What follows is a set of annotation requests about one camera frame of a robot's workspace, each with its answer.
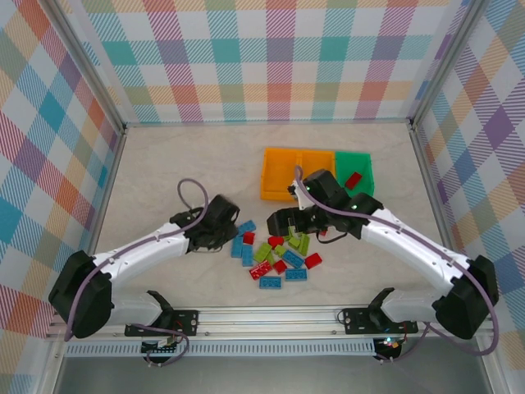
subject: orange bin compartment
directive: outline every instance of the orange bin compartment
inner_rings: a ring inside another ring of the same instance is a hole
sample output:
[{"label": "orange bin compartment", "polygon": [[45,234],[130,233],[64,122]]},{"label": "orange bin compartment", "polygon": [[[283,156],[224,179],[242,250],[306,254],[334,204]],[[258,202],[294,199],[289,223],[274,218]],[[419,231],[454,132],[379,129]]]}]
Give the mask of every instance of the orange bin compartment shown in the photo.
[{"label": "orange bin compartment", "polygon": [[294,168],[300,165],[304,177],[322,168],[336,174],[336,153],[326,150],[266,148],[261,174],[261,199],[294,201],[288,186],[294,181]]}]

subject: green tray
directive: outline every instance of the green tray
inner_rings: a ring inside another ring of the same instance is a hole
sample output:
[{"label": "green tray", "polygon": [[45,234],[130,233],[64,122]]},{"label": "green tray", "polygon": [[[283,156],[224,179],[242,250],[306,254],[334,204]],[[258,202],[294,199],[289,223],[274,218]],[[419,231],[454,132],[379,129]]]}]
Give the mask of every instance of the green tray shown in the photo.
[{"label": "green tray", "polygon": [[[345,187],[345,182],[354,173],[360,173],[363,178],[349,190]],[[372,158],[369,153],[336,152],[336,179],[337,182],[345,187],[350,197],[357,193],[367,193],[374,195],[374,175],[372,172]]]}]

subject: beige table surface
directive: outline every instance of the beige table surface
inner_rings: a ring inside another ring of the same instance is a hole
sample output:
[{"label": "beige table surface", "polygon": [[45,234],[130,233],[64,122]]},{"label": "beige table surface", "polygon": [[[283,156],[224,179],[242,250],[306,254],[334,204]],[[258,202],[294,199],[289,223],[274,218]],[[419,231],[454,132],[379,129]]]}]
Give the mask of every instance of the beige table surface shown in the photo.
[{"label": "beige table surface", "polygon": [[[116,175],[98,243],[101,252],[156,230],[185,210],[176,184],[201,181],[211,197],[224,194],[240,207],[238,223],[258,226],[255,248],[267,239],[266,220],[287,203],[259,199],[264,149],[281,146],[372,154],[374,197],[411,227],[439,241],[427,192],[405,124],[292,124],[131,128]],[[184,188],[195,206],[203,198]],[[328,236],[334,236],[332,229]],[[129,282],[125,292],[156,290],[174,306],[360,305],[384,287],[424,289],[427,281],[389,253],[351,236],[310,253],[323,263],[307,282],[284,282],[281,290],[260,290],[231,243],[215,254],[187,254],[159,264]]]}]

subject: plastic bin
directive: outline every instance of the plastic bin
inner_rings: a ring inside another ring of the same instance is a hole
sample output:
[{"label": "plastic bin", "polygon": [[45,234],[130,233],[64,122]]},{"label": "plastic bin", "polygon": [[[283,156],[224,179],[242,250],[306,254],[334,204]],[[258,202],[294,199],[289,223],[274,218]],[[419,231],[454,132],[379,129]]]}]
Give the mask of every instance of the plastic bin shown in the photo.
[{"label": "plastic bin", "polygon": [[335,152],[326,150],[304,150],[266,148],[261,174],[261,199],[294,201],[288,186],[294,180],[294,169],[300,165],[304,177],[322,168],[336,174]]},{"label": "plastic bin", "polygon": [[345,182],[354,173],[360,173],[363,178],[353,190],[347,188],[346,192],[350,197],[357,193],[367,193],[374,195],[374,175],[372,172],[372,158],[369,153],[355,152],[336,152],[336,179],[337,182],[345,187]]}]

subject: blue lego brick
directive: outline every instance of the blue lego brick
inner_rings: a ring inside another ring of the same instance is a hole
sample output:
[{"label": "blue lego brick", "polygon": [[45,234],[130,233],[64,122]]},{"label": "blue lego brick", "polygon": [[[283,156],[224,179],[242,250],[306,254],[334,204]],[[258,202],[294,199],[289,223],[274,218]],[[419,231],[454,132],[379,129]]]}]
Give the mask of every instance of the blue lego brick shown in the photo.
[{"label": "blue lego brick", "polygon": [[301,282],[301,281],[306,281],[306,279],[308,278],[306,274],[306,269],[304,268],[287,269],[285,271],[285,275],[286,275],[285,280],[287,282]]},{"label": "blue lego brick", "polygon": [[243,237],[236,236],[231,242],[231,257],[240,259],[243,257]]},{"label": "blue lego brick", "polygon": [[237,233],[237,236],[242,236],[247,231],[255,231],[255,223],[253,220],[248,220],[247,222],[241,224],[237,227],[237,230],[239,230],[239,233]]},{"label": "blue lego brick", "polygon": [[294,268],[301,268],[301,265],[303,265],[303,263],[304,263],[303,259],[301,259],[294,252],[290,252],[289,250],[287,250],[282,255],[282,259],[285,260],[289,265],[294,266]]},{"label": "blue lego brick", "polygon": [[259,279],[259,289],[280,289],[281,277],[261,277]]},{"label": "blue lego brick", "polygon": [[243,245],[243,267],[253,267],[253,246]]}]

